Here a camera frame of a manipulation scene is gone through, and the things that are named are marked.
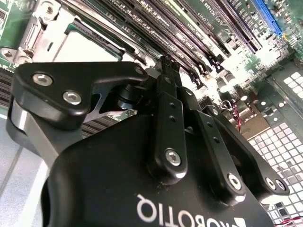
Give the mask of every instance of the red wire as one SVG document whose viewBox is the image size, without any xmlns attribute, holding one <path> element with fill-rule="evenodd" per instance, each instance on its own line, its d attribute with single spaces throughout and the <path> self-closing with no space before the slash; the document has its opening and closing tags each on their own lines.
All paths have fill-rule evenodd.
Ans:
<svg viewBox="0 0 303 227">
<path fill-rule="evenodd" d="M 303 219 L 303 217 L 298 216 L 295 218 L 287 219 L 287 220 L 282 221 L 280 224 L 276 224 L 275 226 L 284 226 L 284 225 L 291 223 L 292 221 L 296 221 L 296 220 L 300 220 L 300 219 Z"/>
</svg>

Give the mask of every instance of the black mechanical arm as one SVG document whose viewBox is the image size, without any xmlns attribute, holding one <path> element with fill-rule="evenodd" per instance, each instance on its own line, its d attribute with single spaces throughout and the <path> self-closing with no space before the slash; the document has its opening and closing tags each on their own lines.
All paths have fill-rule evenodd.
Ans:
<svg viewBox="0 0 303 227">
<path fill-rule="evenodd" d="M 51 169 L 44 226 L 272 227 L 260 203 L 287 196 L 285 182 L 214 106 L 201 109 L 177 63 L 156 69 L 16 69 L 7 131 Z M 124 109 L 138 114 L 82 139 L 85 121 Z"/>
</svg>

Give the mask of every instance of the blue pcie slot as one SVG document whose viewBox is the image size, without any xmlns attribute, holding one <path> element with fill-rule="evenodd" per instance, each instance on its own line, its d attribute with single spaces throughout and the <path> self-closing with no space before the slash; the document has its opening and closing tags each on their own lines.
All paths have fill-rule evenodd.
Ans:
<svg viewBox="0 0 303 227">
<path fill-rule="evenodd" d="M 256 7 L 260 10 L 263 19 L 265 20 L 266 24 L 269 28 L 275 32 L 278 36 L 282 35 L 282 30 L 280 26 L 277 24 L 276 20 L 274 19 L 273 15 L 271 15 L 270 11 L 268 10 L 267 6 L 265 5 L 263 0 L 252 0 L 255 3 Z"/>
</svg>

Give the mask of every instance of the memory slot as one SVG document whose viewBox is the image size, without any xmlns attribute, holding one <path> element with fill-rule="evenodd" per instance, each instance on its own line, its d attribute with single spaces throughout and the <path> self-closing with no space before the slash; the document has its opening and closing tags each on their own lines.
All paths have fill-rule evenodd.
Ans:
<svg viewBox="0 0 303 227">
<path fill-rule="evenodd" d="M 237 38 L 246 45 L 252 53 L 262 48 L 260 42 L 228 0 L 209 0 L 208 2 L 225 20 L 225 23 L 235 33 Z"/>
<path fill-rule="evenodd" d="M 211 37 L 215 42 L 217 47 L 225 54 L 225 58 L 230 56 L 229 50 L 225 47 L 224 43 L 218 38 L 218 36 L 209 29 L 207 24 L 199 17 L 199 15 L 190 7 L 190 5 L 185 0 L 177 0 L 179 5 L 181 5 L 187 14 L 196 21 L 196 25 L 201 28 L 205 33 L 204 37 Z"/>
<path fill-rule="evenodd" d="M 114 9 L 119 15 L 127 19 L 128 23 L 134 25 L 137 29 L 144 31 L 158 45 L 160 45 L 168 54 L 176 56 L 180 63 L 185 63 L 187 69 L 197 65 L 198 59 L 190 53 L 177 39 L 169 37 L 165 32 L 159 30 L 154 24 L 151 24 L 143 15 L 134 10 L 130 4 L 119 0 L 104 0 L 102 2 L 108 7 Z"/>
<path fill-rule="evenodd" d="M 195 35 L 192 31 L 190 31 L 190 30 L 182 23 L 182 21 L 181 21 L 179 18 L 177 18 L 177 17 L 169 10 L 169 8 L 163 3 L 162 0 L 152 0 L 152 2 L 153 2 L 154 7 L 158 8 L 159 10 L 161 10 L 161 11 L 164 13 L 164 15 L 166 15 L 166 16 L 169 18 L 169 20 L 173 21 L 173 23 L 172 23 L 173 26 L 176 25 L 176 26 L 179 27 L 179 29 L 178 29 L 178 28 L 175 28 L 175 30 L 177 30 L 177 29 L 180 30 L 180 29 L 181 29 L 182 31 L 184 31 L 184 32 L 188 35 L 188 37 L 189 37 L 190 39 L 192 39 L 193 42 L 195 42 L 195 44 L 198 45 L 198 47 L 201 48 L 201 49 L 203 50 L 203 52 L 204 52 L 206 55 L 212 55 L 210 49 L 202 42 L 202 40 L 200 40 L 198 37 L 196 37 L 196 35 Z"/>
<path fill-rule="evenodd" d="M 206 54 L 200 50 L 174 23 L 172 23 L 164 14 L 162 14 L 150 1 L 145 0 L 127 0 L 131 5 L 136 5 L 133 13 L 149 20 L 150 24 L 155 26 L 174 44 L 180 47 L 196 62 L 208 62 Z"/>
</svg>

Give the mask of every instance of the cable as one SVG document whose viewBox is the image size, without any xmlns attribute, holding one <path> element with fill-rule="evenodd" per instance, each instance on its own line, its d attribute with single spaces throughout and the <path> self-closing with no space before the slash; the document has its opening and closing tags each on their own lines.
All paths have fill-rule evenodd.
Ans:
<svg viewBox="0 0 303 227">
<path fill-rule="evenodd" d="M 303 219 L 303 217 L 302 216 L 298 216 L 298 217 L 295 217 L 295 218 L 284 220 L 280 224 L 275 224 L 275 226 L 276 227 L 277 226 L 285 226 L 285 225 L 291 223 L 292 221 L 301 220 L 301 219 Z"/>
<path fill-rule="evenodd" d="M 223 110 L 228 110 L 229 112 L 232 112 L 232 117 L 237 122 L 237 124 L 238 124 L 238 130 L 240 132 L 241 131 L 241 118 L 240 118 L 240 114 L 239 114 L 237 105 L 235 104 L 235 101 L 232 100 L 232 102 L 230 102 L 228 100 L 223 100 L 221 102 L 221 104 L 220 104 L 220 107 Z"/>
<path fill-rule="evenodd" d="M 230 108 L 222 107 L 222 104 L 223 104 L 224 102 L 227 102 L 227 103 L 229 104 Z M 224 110 L 228 110 L 228 111 L 231 111 L 231 110 L 232 110 L 232 104 L 231 104 L 230 101 L 228 101 L 228 100 L 222 101 L 221 104 L 220 104 L 220 107 L 221 107 L 221 109 L 224 109 Z"/>
</svg>

